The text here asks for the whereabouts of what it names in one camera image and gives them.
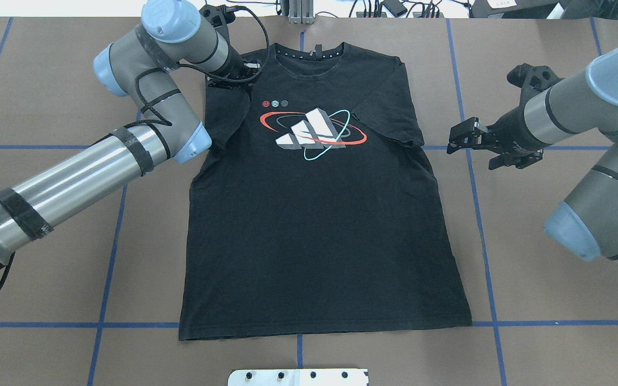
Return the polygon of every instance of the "neckline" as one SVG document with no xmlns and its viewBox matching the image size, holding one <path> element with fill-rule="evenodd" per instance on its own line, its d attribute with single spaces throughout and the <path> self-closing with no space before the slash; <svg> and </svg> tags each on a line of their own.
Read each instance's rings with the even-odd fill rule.
<svg viewBox="0 0 618 386">
<path fill-rule="evenodd" d="M 346 42 L 341 42 L 340 44 L 338 44 L 337 47 L 333 49 L 327 49 L 321 53 L 322 58 L 325 58 L 325 59 L 334 58 L 336 56 L 339 56 L 340 58 L 338 59 L 337 63 L 335 63 L 331 68 L 324 71 L 323 73 L 319 73 L 316 75 L 303 75 L 301 73 L 296 73 L 290 70 L 289 68 L 287 68 L 286 66 L 284 66 L 282 63 L 280 63 L 280 61 L 278 60 L 278 57 L 284 56 L 285 58 L 288 58 L 291 60 L 313 62 L 314 61 L 313 52 L 297 51 L 296 49 L 291 49 L 291 48 L 282 46 L 279 43 L 274 43 L 272 47 L 270 47 L 270 49 L 272 50 L 271 54 L 273 55 L 272 56 L 273 63 L 277 64 L 277 66 L 279 66 L 279 68 L 281 68 L 282 71 L 284 71 L 286 75 L 290 76 L 290 78 L 294 78 L 297 80 L 321 80 L 321 79 L 328 78 L 328 76 L 333 75 L 333 73 L 336 72 L 337 69 L 341 68 L 344 62 L 343 58 L 345 56 L 349 56 L 351 52 L 351 46 L 347 44 Z"/>
</svg>

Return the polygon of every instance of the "printed logo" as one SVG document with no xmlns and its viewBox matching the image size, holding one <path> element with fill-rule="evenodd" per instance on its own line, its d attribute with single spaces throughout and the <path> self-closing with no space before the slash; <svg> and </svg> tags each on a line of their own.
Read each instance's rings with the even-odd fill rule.
<svg viewBox="0 0 618 386">
<path fill-rule="evenodd" d="M 346 114 L 347 119 L 345 122 L 341 122 L 335 118 L 335 115 Z M 351 114 L 348 110 L 338 110 L 337 112 L 328 115 L 321 108 L 315 108 L 306 114 L 297 112 L 272 112 L 262 115 L 259 120 L 267 127 L 267 129 L 274 132 L 280 132 L 273 129 L 267 120 L 270 117 L 276 116 L 275 122 L 283 129 L 287 130 L 287 125 L 282 123 L 285 118 L 305 117 L 305 120 L 293 124 L 290 127 L 290 132 L 281 135 L 275 140 L 282 149 L 286 150 L 298 150 L 304 149 L 304 159 L 307 161 L 314 161 L 319 159 L 322 155 L 326 154 L 331 149 L 343 149 L 346 146 L 363 144 L 367 140 L 367 135 L 358 127 L 350 124 Z M 358 131 L 358 134 L 352 132 L 351 129 Z M 345 141 L 346 138 L 355 135 L 356 140 Z M 309 157 L 307 149 L 320 151 L 319 154 L 313 157 Z"/>
</svg>

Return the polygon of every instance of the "t-shirt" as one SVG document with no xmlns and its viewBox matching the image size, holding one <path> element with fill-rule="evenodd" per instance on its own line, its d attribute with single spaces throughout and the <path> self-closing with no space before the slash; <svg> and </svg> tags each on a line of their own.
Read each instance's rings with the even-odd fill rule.
<svg viewBox="0 0 618 386">
<path fill-rule="evenodd" d="M 179 338 L 471 325 L 404 63 L 271 50 L 207 89 Z"/>
</svg>

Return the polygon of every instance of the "t-shirt hem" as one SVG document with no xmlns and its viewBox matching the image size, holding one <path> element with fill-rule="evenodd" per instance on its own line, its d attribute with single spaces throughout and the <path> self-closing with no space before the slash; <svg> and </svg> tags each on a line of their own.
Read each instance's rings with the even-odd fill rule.
<svg viewBox="0 0 618 386">
<path fill-rule="evenodd" d="M 377 332 L 400 330 L 432 330 L 470 326 L 470 315 L 399 321 L 287 322 L 237 325 L 205 325 L 179 328 L 179 340 L 213 340 L 275 335 L 330 334 L 338 332 Z"/>
</svg>

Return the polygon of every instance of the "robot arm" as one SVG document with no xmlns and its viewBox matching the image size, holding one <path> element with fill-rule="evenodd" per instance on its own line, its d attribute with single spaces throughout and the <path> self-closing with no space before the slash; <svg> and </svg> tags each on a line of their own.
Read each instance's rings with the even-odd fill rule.
<svg viewBox="0 0 618 386">
<path fill-rule="evenodd" d="M 618 264 L 618 48 L 560 80 L 549 68 L 518 66 L 507 76 L 522 86 L 519 107 L 487 128 L 471 118 L 451 130 L 448 154 L 464 147 L 500 154 L 489 168 L 525 168 L 542 149 L 598 127 L 614 145 L 547 220 L 545 231 L 577 256 Z"/>
<path fill-rule="evenodd" d="M 111 92 L 130 95 L 145 119 L 113 130 L 74 157 L 0 191 L 0 269 L 20 247 L 169 158 L 180 164 L 211 146 L 201 120 L 168 73 L 186 59 L 239 83 L 254 78 L 199 11 L 181 0 L 149 0 L 142 23 L 94 61 Z"/>
</svg>

